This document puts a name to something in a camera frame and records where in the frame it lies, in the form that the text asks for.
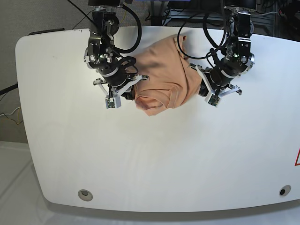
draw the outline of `white floor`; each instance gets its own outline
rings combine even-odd
[[[300,202],[200,213],[132,213],[56,205],[43,198],[27,144],[0,142],[0,225],[296,225]]]

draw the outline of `red warning label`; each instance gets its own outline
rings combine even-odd
[[[299,149],[298,156],[297,156],[296,163],[295,163],[295,166],[297,166],[297,165],[300,165],[300,149]]]

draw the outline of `orange cloth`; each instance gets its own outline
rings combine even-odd
[[[180,46],[186,37],[180,37]],[[148,116],[185,104],[198,94],[202,78],[180,53],[177,38],[163,39],[135,56],[139,74],[149,80],[135,85],[135,103]]]

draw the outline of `white tabletop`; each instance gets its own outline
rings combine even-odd
[[[143,28],[141,52],[178,28]],[[121,28],[130,47],[136,28]],[[210,30],[216,42],[222,31]],[[211,48],[186,28],[189,54]],[[83,62],[89,30],[23,37],[16,66],[26,134],[44,196],[53,203],[125,211],[245,208],[300,198],[300,44],[253,35],[256,65],[232,83],[243,95],[218,109],[200,96],[148,117],[134,102],[107,110]],[[204,60],[197,64],[208,66]],[[285,186],[291,192],[280,197]],[[77,193],[86,189],[90,202]]]

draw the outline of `mounting hole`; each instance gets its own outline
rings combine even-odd
[[[78,191],[78,197],[80,197],[81,200],[84,200],[86,202],[89,202],[93,199],[92,193],[87,190]]]
[[[283,188],[280,189],[279,195],[281,197],[287,196],[290,193],[291,189],[292,187],[290,185],[285,185]]]

